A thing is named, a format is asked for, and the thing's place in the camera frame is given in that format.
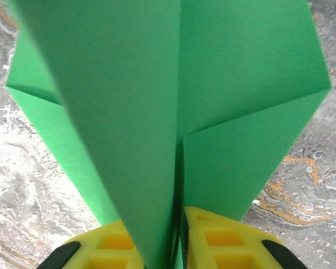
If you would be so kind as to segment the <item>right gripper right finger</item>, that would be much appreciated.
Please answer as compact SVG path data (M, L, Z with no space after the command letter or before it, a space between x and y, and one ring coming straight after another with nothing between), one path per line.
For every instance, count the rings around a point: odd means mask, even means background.
M274 235L187 206L184 268L305 268Z

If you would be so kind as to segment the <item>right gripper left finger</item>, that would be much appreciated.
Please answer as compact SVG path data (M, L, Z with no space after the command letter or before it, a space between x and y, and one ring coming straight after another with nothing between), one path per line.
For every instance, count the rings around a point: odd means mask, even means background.
M43 261L44 268L144 268L124 224L111 224L74 236Z

